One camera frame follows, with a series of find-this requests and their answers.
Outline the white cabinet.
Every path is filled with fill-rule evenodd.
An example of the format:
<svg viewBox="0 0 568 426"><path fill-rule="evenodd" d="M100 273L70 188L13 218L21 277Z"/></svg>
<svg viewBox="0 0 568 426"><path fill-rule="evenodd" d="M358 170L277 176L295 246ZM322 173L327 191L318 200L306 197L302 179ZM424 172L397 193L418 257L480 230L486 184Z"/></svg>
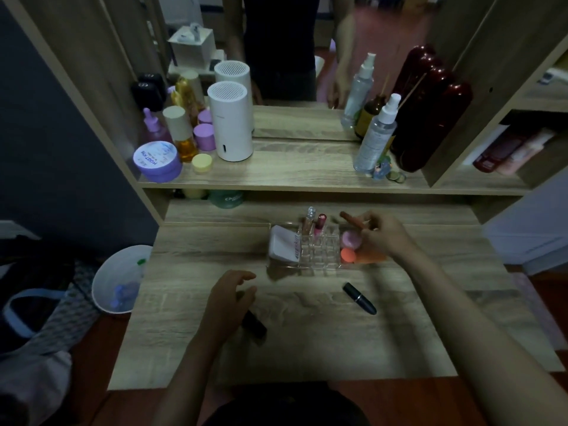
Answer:
<svg viewBox="0 0 568 426"><path fill-rule="evenodd" d="M504 264L529 275L568 269L568 167L483 224Z"/></svg>

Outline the red-brown lipstick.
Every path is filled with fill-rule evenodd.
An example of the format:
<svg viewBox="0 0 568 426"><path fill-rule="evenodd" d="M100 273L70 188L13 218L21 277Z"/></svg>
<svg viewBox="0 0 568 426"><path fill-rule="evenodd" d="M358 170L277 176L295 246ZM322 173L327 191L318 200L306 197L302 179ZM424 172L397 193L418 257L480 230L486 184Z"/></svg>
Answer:
<svg viewBox="0 0 568 426"><path fill-rule="evenodd" d="M353 217L352 215L348 214L345 211L341 211L339 213L339 216L343 218L346 222L348 222L350 225L352 225L353 227L359 230L366 229L366 224L364 222L360 221L357 217Z"/></svg>

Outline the person's left forearm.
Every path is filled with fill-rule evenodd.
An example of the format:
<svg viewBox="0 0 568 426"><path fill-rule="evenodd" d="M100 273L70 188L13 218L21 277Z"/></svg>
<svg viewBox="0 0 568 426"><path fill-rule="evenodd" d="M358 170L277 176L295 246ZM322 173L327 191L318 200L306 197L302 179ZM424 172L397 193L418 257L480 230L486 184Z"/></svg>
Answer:
<svg viewBox="0 0 568 426"><path fill-rule="evenodd" d="M230 390L209 382L221 347L204 334L195 335L157 404L151 426L200 426L233 399Z"/></svg>

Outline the person's right forearm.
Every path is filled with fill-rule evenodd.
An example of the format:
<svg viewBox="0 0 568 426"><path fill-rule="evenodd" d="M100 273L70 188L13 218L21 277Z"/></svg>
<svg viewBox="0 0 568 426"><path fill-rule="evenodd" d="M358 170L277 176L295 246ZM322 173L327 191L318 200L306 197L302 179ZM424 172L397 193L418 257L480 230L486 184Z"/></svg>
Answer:
<svg viewBox="0 0 568 426"><path fill-rule="evenodd" d="M412 280L491 426L568 426L568 393L419 248L389 255Z"/></svg>

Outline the person's right hand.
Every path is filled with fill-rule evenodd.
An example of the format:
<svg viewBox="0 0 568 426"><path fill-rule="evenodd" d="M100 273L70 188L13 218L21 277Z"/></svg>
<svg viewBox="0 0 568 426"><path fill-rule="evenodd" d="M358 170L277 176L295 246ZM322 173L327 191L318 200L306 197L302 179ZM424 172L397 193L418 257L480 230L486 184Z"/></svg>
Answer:
<svg viewBox="0 0 568 426"><path fill-rule="evenodd" d="M392 259L407 258L420 250L418 244L408 234L403 224L394 216L393 234L385 237L363 237L362 235L361 237L362 245L360 248L383 253Z"/></svg>

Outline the black lipstick tube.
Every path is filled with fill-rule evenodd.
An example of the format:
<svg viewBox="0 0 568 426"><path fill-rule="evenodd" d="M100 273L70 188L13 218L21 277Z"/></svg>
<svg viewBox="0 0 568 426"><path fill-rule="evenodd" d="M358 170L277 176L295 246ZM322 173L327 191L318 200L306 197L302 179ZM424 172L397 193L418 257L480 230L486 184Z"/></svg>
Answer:
<svg viewBox="0 0 568 426"><path fill-rule="evenodd" d="M343 285L343 291L366 313L370 315L377 315L377 309L375 306L351 283L345 282Z"/></svg>
<svg viewBox="0 0 568 426"><path fill-rule="evenodd" d="M250 336L256 343L263 343L266 340L267 328L259 320L259 318L254 315L251 309L247 309L244 314L240 327Z"/></svg>

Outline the person's black clothing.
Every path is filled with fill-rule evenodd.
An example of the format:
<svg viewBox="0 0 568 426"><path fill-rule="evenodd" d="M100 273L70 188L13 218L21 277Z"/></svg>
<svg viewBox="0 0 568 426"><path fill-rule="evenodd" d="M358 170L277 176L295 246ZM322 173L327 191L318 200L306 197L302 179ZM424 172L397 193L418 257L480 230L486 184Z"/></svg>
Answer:
<svg viewBox="0 0 568 426"><path fill-rule="evenodd" d="M359 406L327 382L236 386L202 426L371 426Z"/></svg>

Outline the white compact case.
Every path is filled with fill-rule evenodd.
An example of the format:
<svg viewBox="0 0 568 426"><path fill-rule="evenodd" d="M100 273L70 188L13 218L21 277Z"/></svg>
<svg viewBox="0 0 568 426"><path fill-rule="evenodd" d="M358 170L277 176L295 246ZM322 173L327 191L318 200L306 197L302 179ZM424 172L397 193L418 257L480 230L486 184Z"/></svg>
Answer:
<svg viewBox="0 0 568 426"><path fill-rule="evenodd" d="M302 252L302 236L275 225L270 229L268 256L281 262L298 263Z"/></svg>

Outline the large purple cream jar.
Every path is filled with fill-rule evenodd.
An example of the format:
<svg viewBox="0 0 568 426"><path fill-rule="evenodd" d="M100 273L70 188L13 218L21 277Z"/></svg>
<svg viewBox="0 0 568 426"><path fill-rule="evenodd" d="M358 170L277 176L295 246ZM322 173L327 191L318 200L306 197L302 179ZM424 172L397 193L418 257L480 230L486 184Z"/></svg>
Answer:
<svg viewBox="0 0 568 426"><path fill-rule="evenodd" d="M138 170L151 182L166 183L177 178L183 169L174 144L153 141L141 145L132 156Z"/></svg>

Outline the wooden vanity shelf unit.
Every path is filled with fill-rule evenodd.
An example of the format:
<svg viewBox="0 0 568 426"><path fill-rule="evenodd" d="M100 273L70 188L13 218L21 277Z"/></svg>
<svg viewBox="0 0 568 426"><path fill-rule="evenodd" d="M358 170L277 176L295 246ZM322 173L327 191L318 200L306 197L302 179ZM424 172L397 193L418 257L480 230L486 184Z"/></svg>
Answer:
<svg viewBox="0 0 568 426"><path fill-rule="evenodd" d="M98 88L111 80L112 69L85 65L91 56L78 56L79 37L104 32L108 47L102 57L110 60L117 51L117 38L110 32L109 18L97 0L0 0L0 70L15 79L14 92L0 91L8 109L0 121L15 122L27 133L0 133L0 150L12 154L0 164L0 204L29 208L32 217L45 216L54 203L60 224L70 223L63 214L104 215L133 220L144 206L146 214L162 224L153 196L146 190L175 187L237 188L249 191L410 194L473 196L472 208L480 222L512 206L522 194L529 197L544 178L555 176L563 166L550 169L538 157L532 169L518 180L496 174L459 169L466 153L481 139L497 110L517 99L514 93L543 71L547 59L568 49L568 0L494 0L493 10L472 46L465 37L443 37L435 24L429 38L447 61L456 61L458 71L470 80L476 96L450 135L430 161L402 186L387 185L355 174L350 157L356 143L333 138L329 130L317 133L298 130L291 124L269 136L254 140L259 149L244 162L215 163L205 176L183 169L172 183L142 180L134 171L127 151L137 139L141 119L126 85Z"/></svg>

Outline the purple dropper bottle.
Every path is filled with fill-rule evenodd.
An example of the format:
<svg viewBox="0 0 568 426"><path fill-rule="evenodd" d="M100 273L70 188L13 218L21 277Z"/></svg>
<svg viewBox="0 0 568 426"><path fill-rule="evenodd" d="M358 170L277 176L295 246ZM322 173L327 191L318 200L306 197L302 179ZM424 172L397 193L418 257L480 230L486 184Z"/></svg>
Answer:
<svg viewBox="0 0 568 426"><path fill-rule="evenodd" d="M146 125L146 138L144 143L164 141L173 143L172 136L168 128L155 116L149 108L143 108L144 123Z"/></svg>

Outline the clear acrylic makeup organizer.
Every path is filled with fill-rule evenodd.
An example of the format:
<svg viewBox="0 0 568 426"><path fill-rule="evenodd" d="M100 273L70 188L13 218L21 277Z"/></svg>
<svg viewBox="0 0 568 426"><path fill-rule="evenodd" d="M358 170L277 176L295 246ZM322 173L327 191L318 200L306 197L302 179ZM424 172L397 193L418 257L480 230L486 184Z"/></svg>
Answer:
<svg viewBox="0 0 568 426"><path fill-rule="evenodd" d="M279 225L301 235L301 226L292 223L272 224L270 229ZM302 252L298 263L281 262L268 256L269 240L267 244L267 273L275 278L299 275L319 276L334 275L341 270L359 270L370 264L342 264L340 259L340 237L346 230L359 230L348 224L326 223L321 236L314 239L314 228L309 236L302 236Z"/></svg>

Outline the person's left hand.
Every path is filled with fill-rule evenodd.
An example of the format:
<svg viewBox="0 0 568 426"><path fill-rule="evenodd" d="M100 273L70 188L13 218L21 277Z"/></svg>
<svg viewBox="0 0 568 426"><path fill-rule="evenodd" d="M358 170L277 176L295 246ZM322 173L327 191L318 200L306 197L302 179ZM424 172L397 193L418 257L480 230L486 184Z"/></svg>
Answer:
<svg viewBox="0 0 568 426"><path fill-rule="evenodd" d="M253 272L229 270L212 287L204 314L195 335L203 346L219 349L238 329L240 320L233 320L233 291L236 286L255 279Z"/></svg>

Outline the dark red glossy bottle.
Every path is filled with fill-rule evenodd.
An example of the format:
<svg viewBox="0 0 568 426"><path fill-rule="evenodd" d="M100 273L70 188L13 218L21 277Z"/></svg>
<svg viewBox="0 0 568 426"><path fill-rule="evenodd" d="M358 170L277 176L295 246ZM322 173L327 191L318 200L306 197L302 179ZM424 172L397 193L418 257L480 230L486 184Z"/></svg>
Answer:
<svg viewBox="0 0 568 426"><path fill-rule="evenodd" d="M399 109L390 150L406 172L421 170L473 100L472 86L444 67L418 77Z"/></svg>

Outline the white cylindrical humidifier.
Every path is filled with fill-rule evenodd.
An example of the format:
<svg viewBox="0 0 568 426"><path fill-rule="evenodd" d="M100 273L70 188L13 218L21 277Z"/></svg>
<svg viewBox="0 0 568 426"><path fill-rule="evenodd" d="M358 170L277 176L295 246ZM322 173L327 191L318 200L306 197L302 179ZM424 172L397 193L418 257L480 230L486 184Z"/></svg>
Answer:
<svg viewBox="0 0 568 426"><path fill-rule="evenodd" d="M242 84L220 81L207 91L217 155L227 162L241 162L253 154L252 104Z"/></svg>

